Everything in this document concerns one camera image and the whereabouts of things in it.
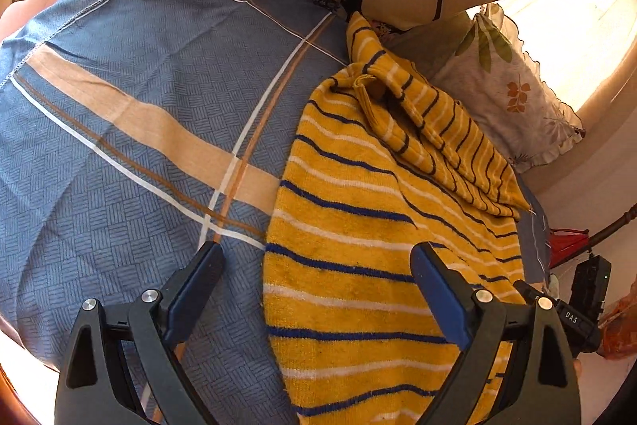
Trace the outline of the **person's hand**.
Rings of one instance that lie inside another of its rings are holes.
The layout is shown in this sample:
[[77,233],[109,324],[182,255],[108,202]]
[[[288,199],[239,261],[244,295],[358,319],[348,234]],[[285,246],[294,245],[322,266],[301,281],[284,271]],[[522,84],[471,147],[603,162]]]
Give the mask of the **person's hand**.
[[581,360],[579,360],[578,358],[573,359],[573,367],[574,367],[576,377],[580,379],[582,375],[582,371],[583,371]]

